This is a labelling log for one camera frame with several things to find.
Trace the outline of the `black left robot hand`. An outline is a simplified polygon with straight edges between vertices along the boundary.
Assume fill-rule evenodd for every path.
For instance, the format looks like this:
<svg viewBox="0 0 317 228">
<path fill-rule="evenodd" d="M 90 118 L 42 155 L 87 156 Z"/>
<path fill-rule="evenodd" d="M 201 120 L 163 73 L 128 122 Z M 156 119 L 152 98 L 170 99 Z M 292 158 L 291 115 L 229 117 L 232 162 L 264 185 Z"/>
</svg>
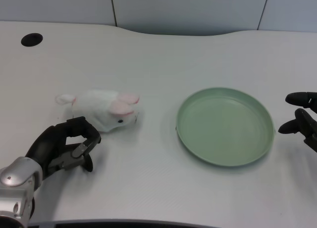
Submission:
<svg viewBox="0 0 317 228">
<path fill-rule="evenodd" d="M 100 142 L 100 133 L 85 117 L 77 117 L 48 127 L 32 144 L 26 157 L 42 167 L 43 179 L 77 166 L 91 172 L 93 162 L 89 153 Z"/>
</svg>

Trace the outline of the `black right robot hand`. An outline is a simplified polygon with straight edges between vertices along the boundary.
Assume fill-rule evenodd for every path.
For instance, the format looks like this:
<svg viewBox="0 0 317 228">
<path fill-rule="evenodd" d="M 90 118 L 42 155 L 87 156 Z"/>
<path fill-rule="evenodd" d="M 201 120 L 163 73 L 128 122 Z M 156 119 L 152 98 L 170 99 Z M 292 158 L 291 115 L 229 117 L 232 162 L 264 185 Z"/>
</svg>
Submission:
<svg viewBox="0 0 317 228">
<path fill-rule="evenodd" d="M 313 151 L 317 151 L 317 122 L 310 116 L 305 108 L 317 112 L 316 92 L 293 92 L 286 96 L 285 101 L 291 105 L 300 106 L 295 111 L 295 119 L 284 123 L 278 129 L 281 134 L 301 133 L 304 143 Z"/>
</svg>

